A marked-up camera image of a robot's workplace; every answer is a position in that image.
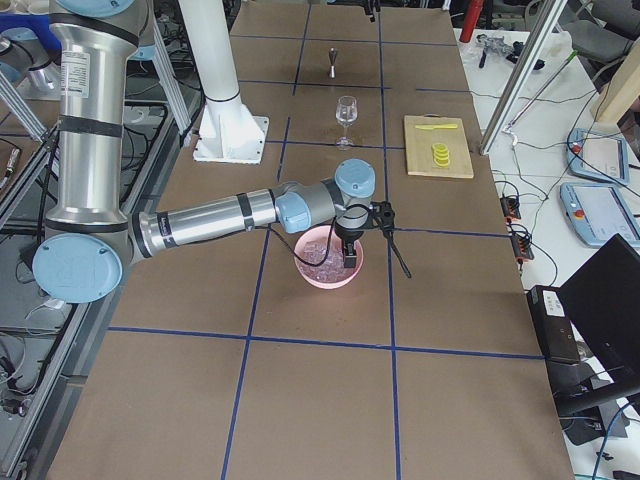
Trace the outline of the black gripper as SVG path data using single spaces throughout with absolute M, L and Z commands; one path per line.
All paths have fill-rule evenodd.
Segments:
M 342 242 L 343 266 L 354 269 L 357 265 L 357 251 L 355 241 L 364 234 L 361 228 L 346 228 L 340 224 L 335 226 L 335 233 Z

